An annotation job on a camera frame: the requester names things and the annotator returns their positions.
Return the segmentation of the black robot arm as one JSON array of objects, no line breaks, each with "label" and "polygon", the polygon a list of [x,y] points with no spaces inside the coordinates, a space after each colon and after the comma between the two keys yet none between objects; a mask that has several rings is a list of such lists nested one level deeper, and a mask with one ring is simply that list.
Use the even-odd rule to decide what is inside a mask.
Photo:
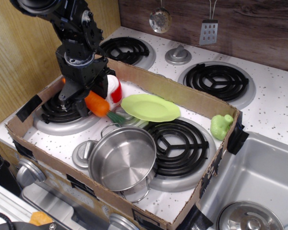
[{"label": "black robot arm", "polygon": [[88,4],[84,0],[12,0],[11,4],[22,14],[52,24],[61,41],[56,58],[65,78],[58,96],[61,108],[74,102],[79,115],[86,117],[88,108],[84,98],[89,91],[102,98],[108,93],[108,59],[95,58],[101,51],[103,31],[97,27]]}]

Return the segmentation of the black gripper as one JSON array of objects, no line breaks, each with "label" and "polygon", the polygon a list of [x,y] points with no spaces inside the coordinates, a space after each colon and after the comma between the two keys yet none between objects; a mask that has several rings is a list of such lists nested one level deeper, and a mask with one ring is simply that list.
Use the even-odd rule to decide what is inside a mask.
[{"label": "black gripper", "polygon": [[[62,108],[68,100],[89,90],[103,99],[108,96],[108,59],[105,56],[95,58],[100,49],[98,42],[92,44],[86,41],[64,39],[56,51],[57,61],[65,85],[59,93]],[[81,117],[88,117],[85,100],[75,101],[75,107]]]}]

